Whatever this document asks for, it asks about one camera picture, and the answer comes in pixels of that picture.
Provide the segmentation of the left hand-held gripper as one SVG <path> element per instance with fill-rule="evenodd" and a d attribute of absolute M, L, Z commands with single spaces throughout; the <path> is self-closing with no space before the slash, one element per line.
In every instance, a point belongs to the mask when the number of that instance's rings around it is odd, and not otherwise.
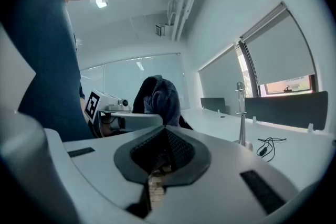
<path fill-rule="evenodd" d="M 131 113 L 127 99 L 93 89 L 85 106 L 85 115 L 95 137 L 108 136 L 113 131 L 133 132 L 163 125 L 158 114 Z"/>

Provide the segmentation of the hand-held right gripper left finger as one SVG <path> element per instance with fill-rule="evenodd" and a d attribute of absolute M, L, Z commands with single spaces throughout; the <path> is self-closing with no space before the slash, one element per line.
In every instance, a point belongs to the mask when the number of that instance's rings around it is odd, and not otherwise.
<path fill-rule="evenodd" d="M 144 219 L 127 211 L 139 202 L 143 186 L 124 179 L 114 164 L 118 147 L 153 129 L 72 142 L 62 142 L 56 131 L 45 129 L 52 161 L 79 224 L 166 224 L 159 211 Z"/>

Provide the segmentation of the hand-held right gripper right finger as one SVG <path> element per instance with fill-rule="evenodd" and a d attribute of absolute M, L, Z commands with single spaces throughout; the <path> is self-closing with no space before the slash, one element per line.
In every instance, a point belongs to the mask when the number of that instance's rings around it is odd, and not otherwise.
<path fill-rule="evenodd" d="M 187 186 L 168 187 L 152 224 L 278 223 L 298 189 L 280 171 L 237 143 L 179 128 L 210 151 L 208 170 Z"/>

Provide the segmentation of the dark blue wiping cloth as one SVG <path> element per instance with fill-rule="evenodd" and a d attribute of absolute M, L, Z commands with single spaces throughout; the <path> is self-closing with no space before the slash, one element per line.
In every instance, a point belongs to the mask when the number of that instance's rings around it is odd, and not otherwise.
<path fill-rule="evenodd" d="M 157 114 L 164 125 L 179 126 L 181 106 L 175 85 L 161 75 L 147 77 L 134 99 L 132 112 Z"/>

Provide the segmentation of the silver desk lamp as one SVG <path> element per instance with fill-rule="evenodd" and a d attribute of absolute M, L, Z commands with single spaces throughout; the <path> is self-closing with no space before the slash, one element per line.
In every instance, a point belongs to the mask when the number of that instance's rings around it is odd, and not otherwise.
<path fill-rule="evenodd" d="M 237 82 L 238 101 L 239 101 L 239 112 L 237 115 L 240 116 L 240 129 L 239 129 L 239 139 L 235 143 L 249 149 L 253 150 L 253 145 L 251 142 L 246 140 L 246 107 L 245 107 L 245 85 L 239 81 Z"/>

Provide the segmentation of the grey divider panel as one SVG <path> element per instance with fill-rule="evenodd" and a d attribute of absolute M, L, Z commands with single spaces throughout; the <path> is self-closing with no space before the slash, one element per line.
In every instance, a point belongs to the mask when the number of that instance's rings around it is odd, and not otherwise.
<path fill-rule="evenodd" d="M 201 98 L 201 106 L 211 111 L 226 114 L 224 98 Z"/>

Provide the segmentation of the long dark grey desk divider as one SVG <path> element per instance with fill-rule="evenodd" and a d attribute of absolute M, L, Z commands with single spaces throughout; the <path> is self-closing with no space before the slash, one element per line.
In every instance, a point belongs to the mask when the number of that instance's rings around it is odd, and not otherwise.
<path fill-rule="evenodd" d="M 314 130 L 325 128 L 328 112 L 326 91 L 277 97 L 246 98 L 246 118 Z"/>

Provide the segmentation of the glass partition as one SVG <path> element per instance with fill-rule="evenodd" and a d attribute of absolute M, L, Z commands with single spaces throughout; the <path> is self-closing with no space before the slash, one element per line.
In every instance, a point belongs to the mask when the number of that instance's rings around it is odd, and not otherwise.
<path fill-rule="evenodd" d="M 81 70 L 80 74 L 86 99 L 89 98 L 91 90 L 95 89 L 119 99 L 127 99 L 129 106 L 133 106 L 134 99 L 147 77 L 161 75 L 175 85 L 181 108 L 189 107 L 180 54 L 114 61 Z"/>

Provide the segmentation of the narrow grey roller blind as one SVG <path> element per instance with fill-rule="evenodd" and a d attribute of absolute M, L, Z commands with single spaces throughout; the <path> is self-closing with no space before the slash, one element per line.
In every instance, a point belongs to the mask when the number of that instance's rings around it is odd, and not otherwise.
<path fill-rule="evenodd" d="M 243 81 L 234 46 L 199 71 L 203 97 L 225 99 L 226 113 L 239 112 L 237 83 Z"/>

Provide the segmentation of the person's dark blue shirt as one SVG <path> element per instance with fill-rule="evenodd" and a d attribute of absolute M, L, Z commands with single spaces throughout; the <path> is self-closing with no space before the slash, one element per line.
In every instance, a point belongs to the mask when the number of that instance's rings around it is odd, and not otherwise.
<path fill-rule="evenodd" d="M 80 71 L 65 1 L 0 0 L 0 22 L 35 71 L 19 112 L 57 131 L 64 142 L 91 139 L 80 105 Z"/>

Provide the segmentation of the wide grey roller blind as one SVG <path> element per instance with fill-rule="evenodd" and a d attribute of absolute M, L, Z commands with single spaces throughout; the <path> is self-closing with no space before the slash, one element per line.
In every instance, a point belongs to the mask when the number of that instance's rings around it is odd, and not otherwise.
<path fill-rule="evenodd" d="M 309 45 L 284 2 L 240 39 L 247 46 L 258 85 L 316 74 Z"/>

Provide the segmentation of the dark window frame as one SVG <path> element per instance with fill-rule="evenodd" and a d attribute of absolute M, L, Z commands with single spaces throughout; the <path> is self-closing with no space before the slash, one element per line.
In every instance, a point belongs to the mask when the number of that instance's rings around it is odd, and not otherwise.
<path fill-rule="evenodd" d="M 279 97 L 317 92 L 316 76 L 313 74 L 285 81 L 258 84 L 256 70 L 247 45 L 239 41 L 235 49 L 243 75 L 246 97 Z"/>

